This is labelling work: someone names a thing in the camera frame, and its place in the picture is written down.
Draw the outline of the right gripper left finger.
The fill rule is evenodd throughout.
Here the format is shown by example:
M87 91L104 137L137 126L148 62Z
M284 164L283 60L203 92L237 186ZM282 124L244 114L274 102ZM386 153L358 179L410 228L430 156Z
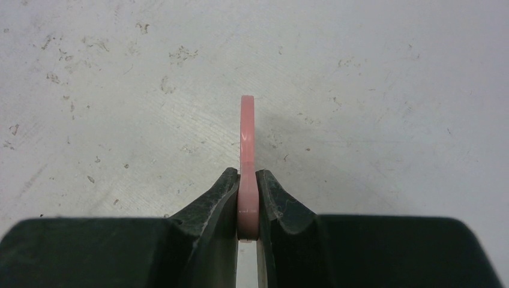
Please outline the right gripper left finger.
M155 218L32 218L1 240L2 287L235 287L238 172Z

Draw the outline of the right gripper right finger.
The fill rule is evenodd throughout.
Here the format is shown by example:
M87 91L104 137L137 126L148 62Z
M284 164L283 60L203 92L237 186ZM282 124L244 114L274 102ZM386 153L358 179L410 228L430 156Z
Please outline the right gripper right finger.
M476 236L444 217L321 215L269 170L260 195L259 287L501 287Z

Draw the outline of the pink hand brush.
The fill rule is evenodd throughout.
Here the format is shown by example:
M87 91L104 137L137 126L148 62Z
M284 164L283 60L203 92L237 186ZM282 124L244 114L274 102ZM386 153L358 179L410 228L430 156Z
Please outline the pink hand brush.
M239 187L237 197L238 239L259 237L259 190L255 172L255 99L241 97Z

